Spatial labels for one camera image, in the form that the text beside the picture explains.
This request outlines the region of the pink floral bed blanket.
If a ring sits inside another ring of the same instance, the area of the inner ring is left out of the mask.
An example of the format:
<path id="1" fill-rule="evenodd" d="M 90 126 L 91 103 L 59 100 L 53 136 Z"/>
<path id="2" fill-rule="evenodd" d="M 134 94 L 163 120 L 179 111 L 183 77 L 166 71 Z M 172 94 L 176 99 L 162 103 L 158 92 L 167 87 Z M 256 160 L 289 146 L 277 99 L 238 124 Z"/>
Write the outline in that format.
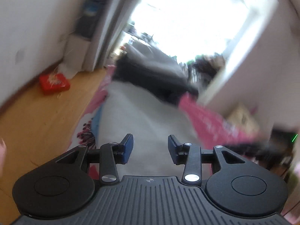
<path id="1" fill-rule="evenodd" d="M 113 81 L 114 67 L 109 67 L 104 80 L 88 104 L 71 139 L 71 147 L 86 145 L 90 149 L 99 148 L 97 137 L 102 109 L 107 98 L 107 86 Z M 194 127 L 200 146 L 212 149 L 216 145 L 239 144 L 256 140 L 256 135 L 248 135 L 239 128 L 231 125 L 219 114 L 197 105 L 189 95 L 184 95 L 179 106 Z"/>

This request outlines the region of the white fabric storage bag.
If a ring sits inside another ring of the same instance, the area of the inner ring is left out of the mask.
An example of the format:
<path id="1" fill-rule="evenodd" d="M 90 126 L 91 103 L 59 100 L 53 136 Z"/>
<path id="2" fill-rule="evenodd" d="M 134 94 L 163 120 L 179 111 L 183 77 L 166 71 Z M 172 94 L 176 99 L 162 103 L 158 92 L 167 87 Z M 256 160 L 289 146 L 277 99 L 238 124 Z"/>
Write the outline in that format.
<path id="1" fill-rule="evenodd" d="M 126 134 L 134 137 L 134 147 L 125 165 L 117 165 L 120 178 L 133 176 L 182 177 L 184 166 L 173 163 L 168 151 L 169 135 L 181 143 L 200 144 L 188 116 L 179 108 L 157 99 L 144 88 L 112 81 L 107 86 L 99 122 L 97 146 L 119 143 Z"/>

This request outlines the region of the cream wooden cabinet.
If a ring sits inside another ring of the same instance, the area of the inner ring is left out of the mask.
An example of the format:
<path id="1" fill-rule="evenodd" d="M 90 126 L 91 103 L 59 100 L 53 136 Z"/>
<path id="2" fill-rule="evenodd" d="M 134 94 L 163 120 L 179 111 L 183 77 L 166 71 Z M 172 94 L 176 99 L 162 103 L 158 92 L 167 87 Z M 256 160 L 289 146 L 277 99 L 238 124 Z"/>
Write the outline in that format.
<path id="1" fill-rule="evenodd" d="M 237 104 L 237 106 L 229 113 L 226 120 L 248 135 L 257 134 L 260 131 L 259 124 L 242 103 Z"/>

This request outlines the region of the black garment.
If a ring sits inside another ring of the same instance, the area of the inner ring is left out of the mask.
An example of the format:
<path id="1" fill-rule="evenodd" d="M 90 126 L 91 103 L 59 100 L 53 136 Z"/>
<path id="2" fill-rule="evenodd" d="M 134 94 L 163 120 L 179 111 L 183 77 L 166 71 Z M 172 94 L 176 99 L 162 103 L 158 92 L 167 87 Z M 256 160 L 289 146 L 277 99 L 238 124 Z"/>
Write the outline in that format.
<path id="1" fill-rule="evenodd" d="M 159 100 L 176 106 L 184 94 L 194 99 L 199 96 L 198 89 L 188 82 L 174 59 L 154 46 L 139 42 L 124 45 L 112 79 L 142 87 Z"/>

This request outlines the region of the red package on floor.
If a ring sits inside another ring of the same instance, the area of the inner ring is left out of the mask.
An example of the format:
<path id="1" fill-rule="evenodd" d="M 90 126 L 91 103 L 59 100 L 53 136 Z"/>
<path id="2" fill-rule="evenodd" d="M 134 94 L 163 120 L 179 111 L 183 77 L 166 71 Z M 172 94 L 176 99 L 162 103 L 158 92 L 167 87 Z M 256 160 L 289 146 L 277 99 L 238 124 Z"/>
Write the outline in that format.
<path id="1" fill-rule="evenodd" d="M 39 76 L 39 84 L 44 95 L 51 95 L 69 90 L 71 85 L 61 73 L 50 73 Z"/>

